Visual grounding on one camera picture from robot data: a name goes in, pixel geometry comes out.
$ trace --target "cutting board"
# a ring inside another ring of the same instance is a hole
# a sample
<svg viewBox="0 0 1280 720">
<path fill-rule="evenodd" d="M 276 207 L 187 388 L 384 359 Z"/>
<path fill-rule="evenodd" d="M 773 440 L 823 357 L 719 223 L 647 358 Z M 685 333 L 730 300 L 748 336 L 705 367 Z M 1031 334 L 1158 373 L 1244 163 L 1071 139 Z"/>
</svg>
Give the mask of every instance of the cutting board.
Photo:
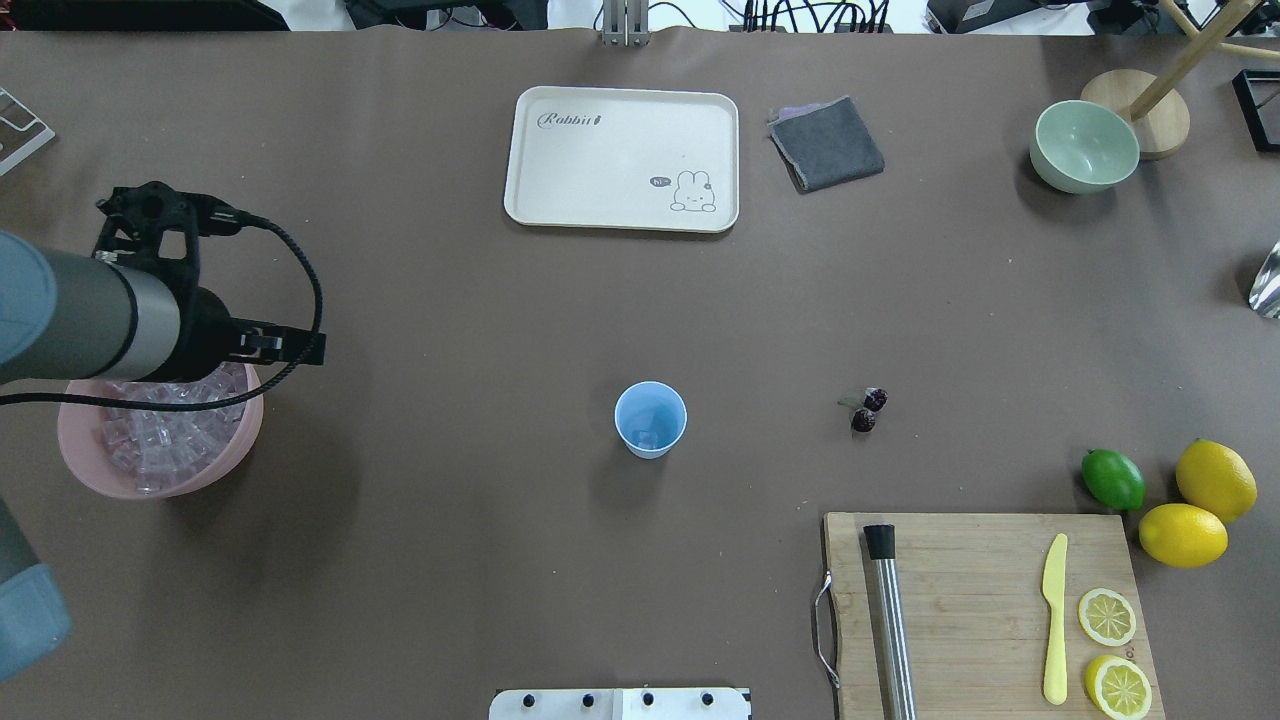
<svg viewBox="0 0 1280 720">
<path fill-rule="evenodd" d="M 863 525 L 896 527 L 915 702 L 922 720 L 991 717 L 1098 720 L 1084 692 L 1084 666 L 1098 655 L 1133 660 L 1151 680 L 1152 720 L 1164 720 L 1156 667 L 1129 544 L 1114 515 L 974 515 L 829 512 L 824 523 L 832 573 L 840 674 L 840 717 L 883 720 L 881 676 L 872 628 Z M 1048 605 L 1041 596 L 1044 556 L 1057 533 L 1066 552 L 1068 697 L 1052 706 L 1041 692 Z M 1138 632 L 1124 647 L 1101 646 L 1080 629 L 1076 605 L 1097 587 L 1125 596 Z"/>
</svg>

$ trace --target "dark berry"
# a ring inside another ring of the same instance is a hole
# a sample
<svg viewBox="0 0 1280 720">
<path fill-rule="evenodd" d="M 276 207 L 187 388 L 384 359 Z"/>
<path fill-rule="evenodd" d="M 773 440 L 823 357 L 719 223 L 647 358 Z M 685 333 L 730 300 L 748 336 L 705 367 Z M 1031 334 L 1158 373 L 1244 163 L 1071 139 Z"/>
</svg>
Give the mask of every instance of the dark berry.
<svg viewBox="0 0 1280 720">
<path fill-rule="evenodd" d="M 867 388 L 867 398 L 863 400 L 863 407 L 879 413 L 879 409 L 884 407 L 886 401 L 888 401 L 887 392 L 878 387 L 869 387 Z"/>
<path fill-rule="evenodd" d="M 872 428 L 876 427 L 876 411 L 865 407 L 854 410 L 854 416 L 850 420 L 849 427 L 854 428 L 854 432 L 858 433 L 872 432 Z"/>
</svg>

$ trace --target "lemon slice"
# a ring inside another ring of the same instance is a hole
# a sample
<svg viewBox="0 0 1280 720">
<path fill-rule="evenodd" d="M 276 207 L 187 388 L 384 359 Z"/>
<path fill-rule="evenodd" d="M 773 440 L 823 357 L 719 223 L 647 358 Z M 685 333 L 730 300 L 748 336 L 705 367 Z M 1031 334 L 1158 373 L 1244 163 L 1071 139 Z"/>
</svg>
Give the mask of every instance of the lemon slice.
<svg viewBox="0 0 1280 720">
<path fill-rule="evenodd" d="M 1084 689 L 1111 720 L 1139 720 L 1151 711 L 1151 683 L 1133 662 L 1100 655 L 1084 669 Z"/>
<path fill-rule="evenodd" d="M 1138 632 L 1133 606 L 1116 591 L 1093 588 L 1084 593 L 1079 614 L 1084 634 L 1107 647 L 1120 647 Z"/>
</svg>

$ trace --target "bowl of ice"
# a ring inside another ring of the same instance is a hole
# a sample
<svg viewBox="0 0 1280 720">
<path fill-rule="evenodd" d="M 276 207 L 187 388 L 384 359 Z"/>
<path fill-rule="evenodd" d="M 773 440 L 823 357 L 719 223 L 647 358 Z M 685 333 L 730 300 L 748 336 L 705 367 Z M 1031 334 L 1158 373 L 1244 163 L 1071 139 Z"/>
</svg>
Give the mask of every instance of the bowl of ice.
<svg viewBox="0 0 1280 720">
<path fill-rule="evenodd" d="M 211 402 L 257 387 L 252 365 L 224 363 L 193 383 L 72 380 L 67 392 L 146 402 Z M 63 405 L 58 445 L 67 468 L 109 497 L 154 500 L 197 491 L 248 455 L 262 425 L 262 396 L 196 413 Z"/>
</svg>

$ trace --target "mint ceramic bowl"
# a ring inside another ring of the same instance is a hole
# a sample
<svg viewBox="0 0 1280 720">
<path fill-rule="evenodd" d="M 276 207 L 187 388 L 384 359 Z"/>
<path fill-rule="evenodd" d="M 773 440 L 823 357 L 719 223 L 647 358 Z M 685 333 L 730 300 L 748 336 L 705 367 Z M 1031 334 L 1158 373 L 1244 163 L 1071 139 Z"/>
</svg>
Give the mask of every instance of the mint ceramic bowl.
<svg viewBox="0 0 1280 720">
<path fill-rule="evenodd" d="M 1064 100 L 1046 108 L 1036 120 L 1032 167 L 1062 192 L 1100 192 L 1133 174 L 1138 137 L 1124 118 L 1107 108 Z"/>
</svg>

